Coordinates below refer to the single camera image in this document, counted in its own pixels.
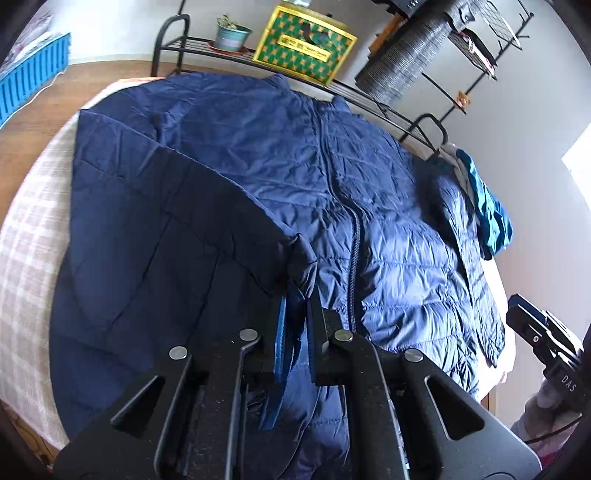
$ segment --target hanging clothes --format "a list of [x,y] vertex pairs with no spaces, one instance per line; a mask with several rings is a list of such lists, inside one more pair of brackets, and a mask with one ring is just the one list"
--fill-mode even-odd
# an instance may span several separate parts
[[441,146],[438,157],[451,165],[457,181],[474,205],[478,220],[480,255],[490,260],[513,238],[513,225],[504,207],[481,179],[474,160],[452,143]]

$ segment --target metal screw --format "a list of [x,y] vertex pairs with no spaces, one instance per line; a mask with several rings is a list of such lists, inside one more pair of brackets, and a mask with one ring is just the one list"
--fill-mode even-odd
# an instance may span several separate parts
[[409,362],[417,363],[423,359],[423,353],[416,348],[409,348],[404,352],[404,358]]
[[187,358],[187,349],[182,345],[174,346],[168,352],[168,356],[173,360],[182,360],[183,358]]
[[348,330],[337,330],[335,332],[335,340],[339,342],[350,342],[353,340],[353,334]]
[[256,340],[258,337],[258,332],[253,330],[252,328],[245,328],[244,330],[240,330],[240,340],[244,340],[245,342],[252,342]]

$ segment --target stacked metal items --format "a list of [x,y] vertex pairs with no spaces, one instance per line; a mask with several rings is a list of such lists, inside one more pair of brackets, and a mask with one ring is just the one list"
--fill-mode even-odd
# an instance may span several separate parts
[[378,102],[393,105],[434,59],[452,31],[461,32],[474,21],[485,3],[485,0],[425,3],[369,59],[355,78],[357,87]]

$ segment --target green yellow tin box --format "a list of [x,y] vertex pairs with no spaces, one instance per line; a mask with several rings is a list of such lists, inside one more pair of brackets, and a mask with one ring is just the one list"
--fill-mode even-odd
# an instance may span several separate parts
[[357,37],[346,25],[290,3],[275,8],[253,60],[328,85]]

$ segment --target window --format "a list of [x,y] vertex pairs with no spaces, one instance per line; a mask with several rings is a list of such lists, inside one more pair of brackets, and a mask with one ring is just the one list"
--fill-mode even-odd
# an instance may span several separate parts
[[562,161],[591,209],[591,125],[564,154]]

